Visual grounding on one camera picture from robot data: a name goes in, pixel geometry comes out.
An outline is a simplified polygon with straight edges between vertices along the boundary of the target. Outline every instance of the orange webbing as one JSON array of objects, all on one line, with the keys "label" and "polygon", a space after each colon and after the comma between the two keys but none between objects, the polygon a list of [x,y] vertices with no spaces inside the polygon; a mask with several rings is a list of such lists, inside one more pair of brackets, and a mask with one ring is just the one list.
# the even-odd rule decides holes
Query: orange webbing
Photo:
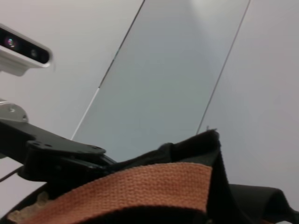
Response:
[{"label": "orange webbing", "polygon": [[205,212],[211,172],[211,167],[186,162],[131,168],[66,193],[23,224],[77,224],[136,206]]}]

